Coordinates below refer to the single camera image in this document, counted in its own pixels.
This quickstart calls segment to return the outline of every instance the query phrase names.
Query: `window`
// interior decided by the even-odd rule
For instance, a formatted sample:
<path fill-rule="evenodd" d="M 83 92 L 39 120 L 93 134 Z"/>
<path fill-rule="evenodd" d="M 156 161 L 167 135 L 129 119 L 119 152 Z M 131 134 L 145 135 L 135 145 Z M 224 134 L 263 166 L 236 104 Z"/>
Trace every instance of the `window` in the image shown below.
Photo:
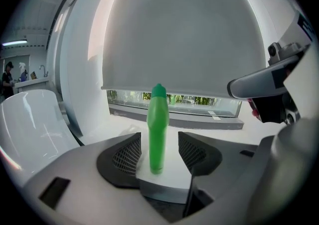
<path fill-rule="evenodd" d="M 108 102 L 116 105 L 148 109 L 151 93 L 135 91 L 107 91 Z M 172 113 L 186 113 L 206 116 L 237 117 L 241 101 L 195 97 L 185 95 L 167 95 L 168 109 Z"/>

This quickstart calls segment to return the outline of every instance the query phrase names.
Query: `robotic arm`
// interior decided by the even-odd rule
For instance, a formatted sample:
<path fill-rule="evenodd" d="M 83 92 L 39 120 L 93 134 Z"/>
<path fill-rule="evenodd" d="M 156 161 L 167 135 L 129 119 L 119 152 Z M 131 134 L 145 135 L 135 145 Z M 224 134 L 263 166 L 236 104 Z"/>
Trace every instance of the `robotic arm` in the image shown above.
<path fill-rule="evenodd" d="M 229 82 L 229 95 L 237 99 L 251 99 L 250 105 L 258 111 L 261 122 L 285 122 L 289 125 L 299 120 L 299 112 L 284 86 L 284 80 L 300 62 L 314 38 L 312 27 L 296 11 L 282 38 L 268 47 L 269 67 Z"/>

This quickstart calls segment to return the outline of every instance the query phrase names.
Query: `bottle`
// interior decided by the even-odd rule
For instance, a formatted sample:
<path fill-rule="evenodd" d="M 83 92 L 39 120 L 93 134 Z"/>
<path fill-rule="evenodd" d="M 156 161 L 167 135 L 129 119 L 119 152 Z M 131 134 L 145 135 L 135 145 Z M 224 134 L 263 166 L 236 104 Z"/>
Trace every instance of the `bottle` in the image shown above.
<path fill-rule="evenodd" d="M 152 89 L 148 110 L 150 168 L 153 174 L 163 171 L 165 156 L 166 129 L 169 123 L 166 89 L 157 84 Z"/>

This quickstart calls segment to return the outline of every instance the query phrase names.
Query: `dark green cap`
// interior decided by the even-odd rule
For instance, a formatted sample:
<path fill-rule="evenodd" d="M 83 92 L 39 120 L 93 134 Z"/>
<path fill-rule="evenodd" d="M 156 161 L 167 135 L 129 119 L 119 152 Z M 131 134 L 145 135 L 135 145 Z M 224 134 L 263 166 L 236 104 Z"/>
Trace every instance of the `dark green cap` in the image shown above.
<path fill-rule="evenodd" d="M 151 96 L 151 98 L 154 98 L 154 97 L 166 98 L 166 89 L 165 89 L 161 84 L 157 84 L 157 85 L 152 89 L 152 96 Z"/>

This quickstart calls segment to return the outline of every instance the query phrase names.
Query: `black shirt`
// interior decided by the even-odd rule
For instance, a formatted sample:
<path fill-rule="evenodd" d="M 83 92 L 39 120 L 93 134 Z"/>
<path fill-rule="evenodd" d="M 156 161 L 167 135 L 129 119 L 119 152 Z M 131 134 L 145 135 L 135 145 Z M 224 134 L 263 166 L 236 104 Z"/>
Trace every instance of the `black shirt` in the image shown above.
<path fill-rule="evenodd" d="M 10 72 L 4 72 L 2 75 L 2 83 L 10 83 L 12 81 L 12 76 Z M 8 97 L 13 96 L 13 88 L 12 87 L 7 87 L 7 86 L 2 86 L 3 88 L 3 95 L 7 99 Z"/>

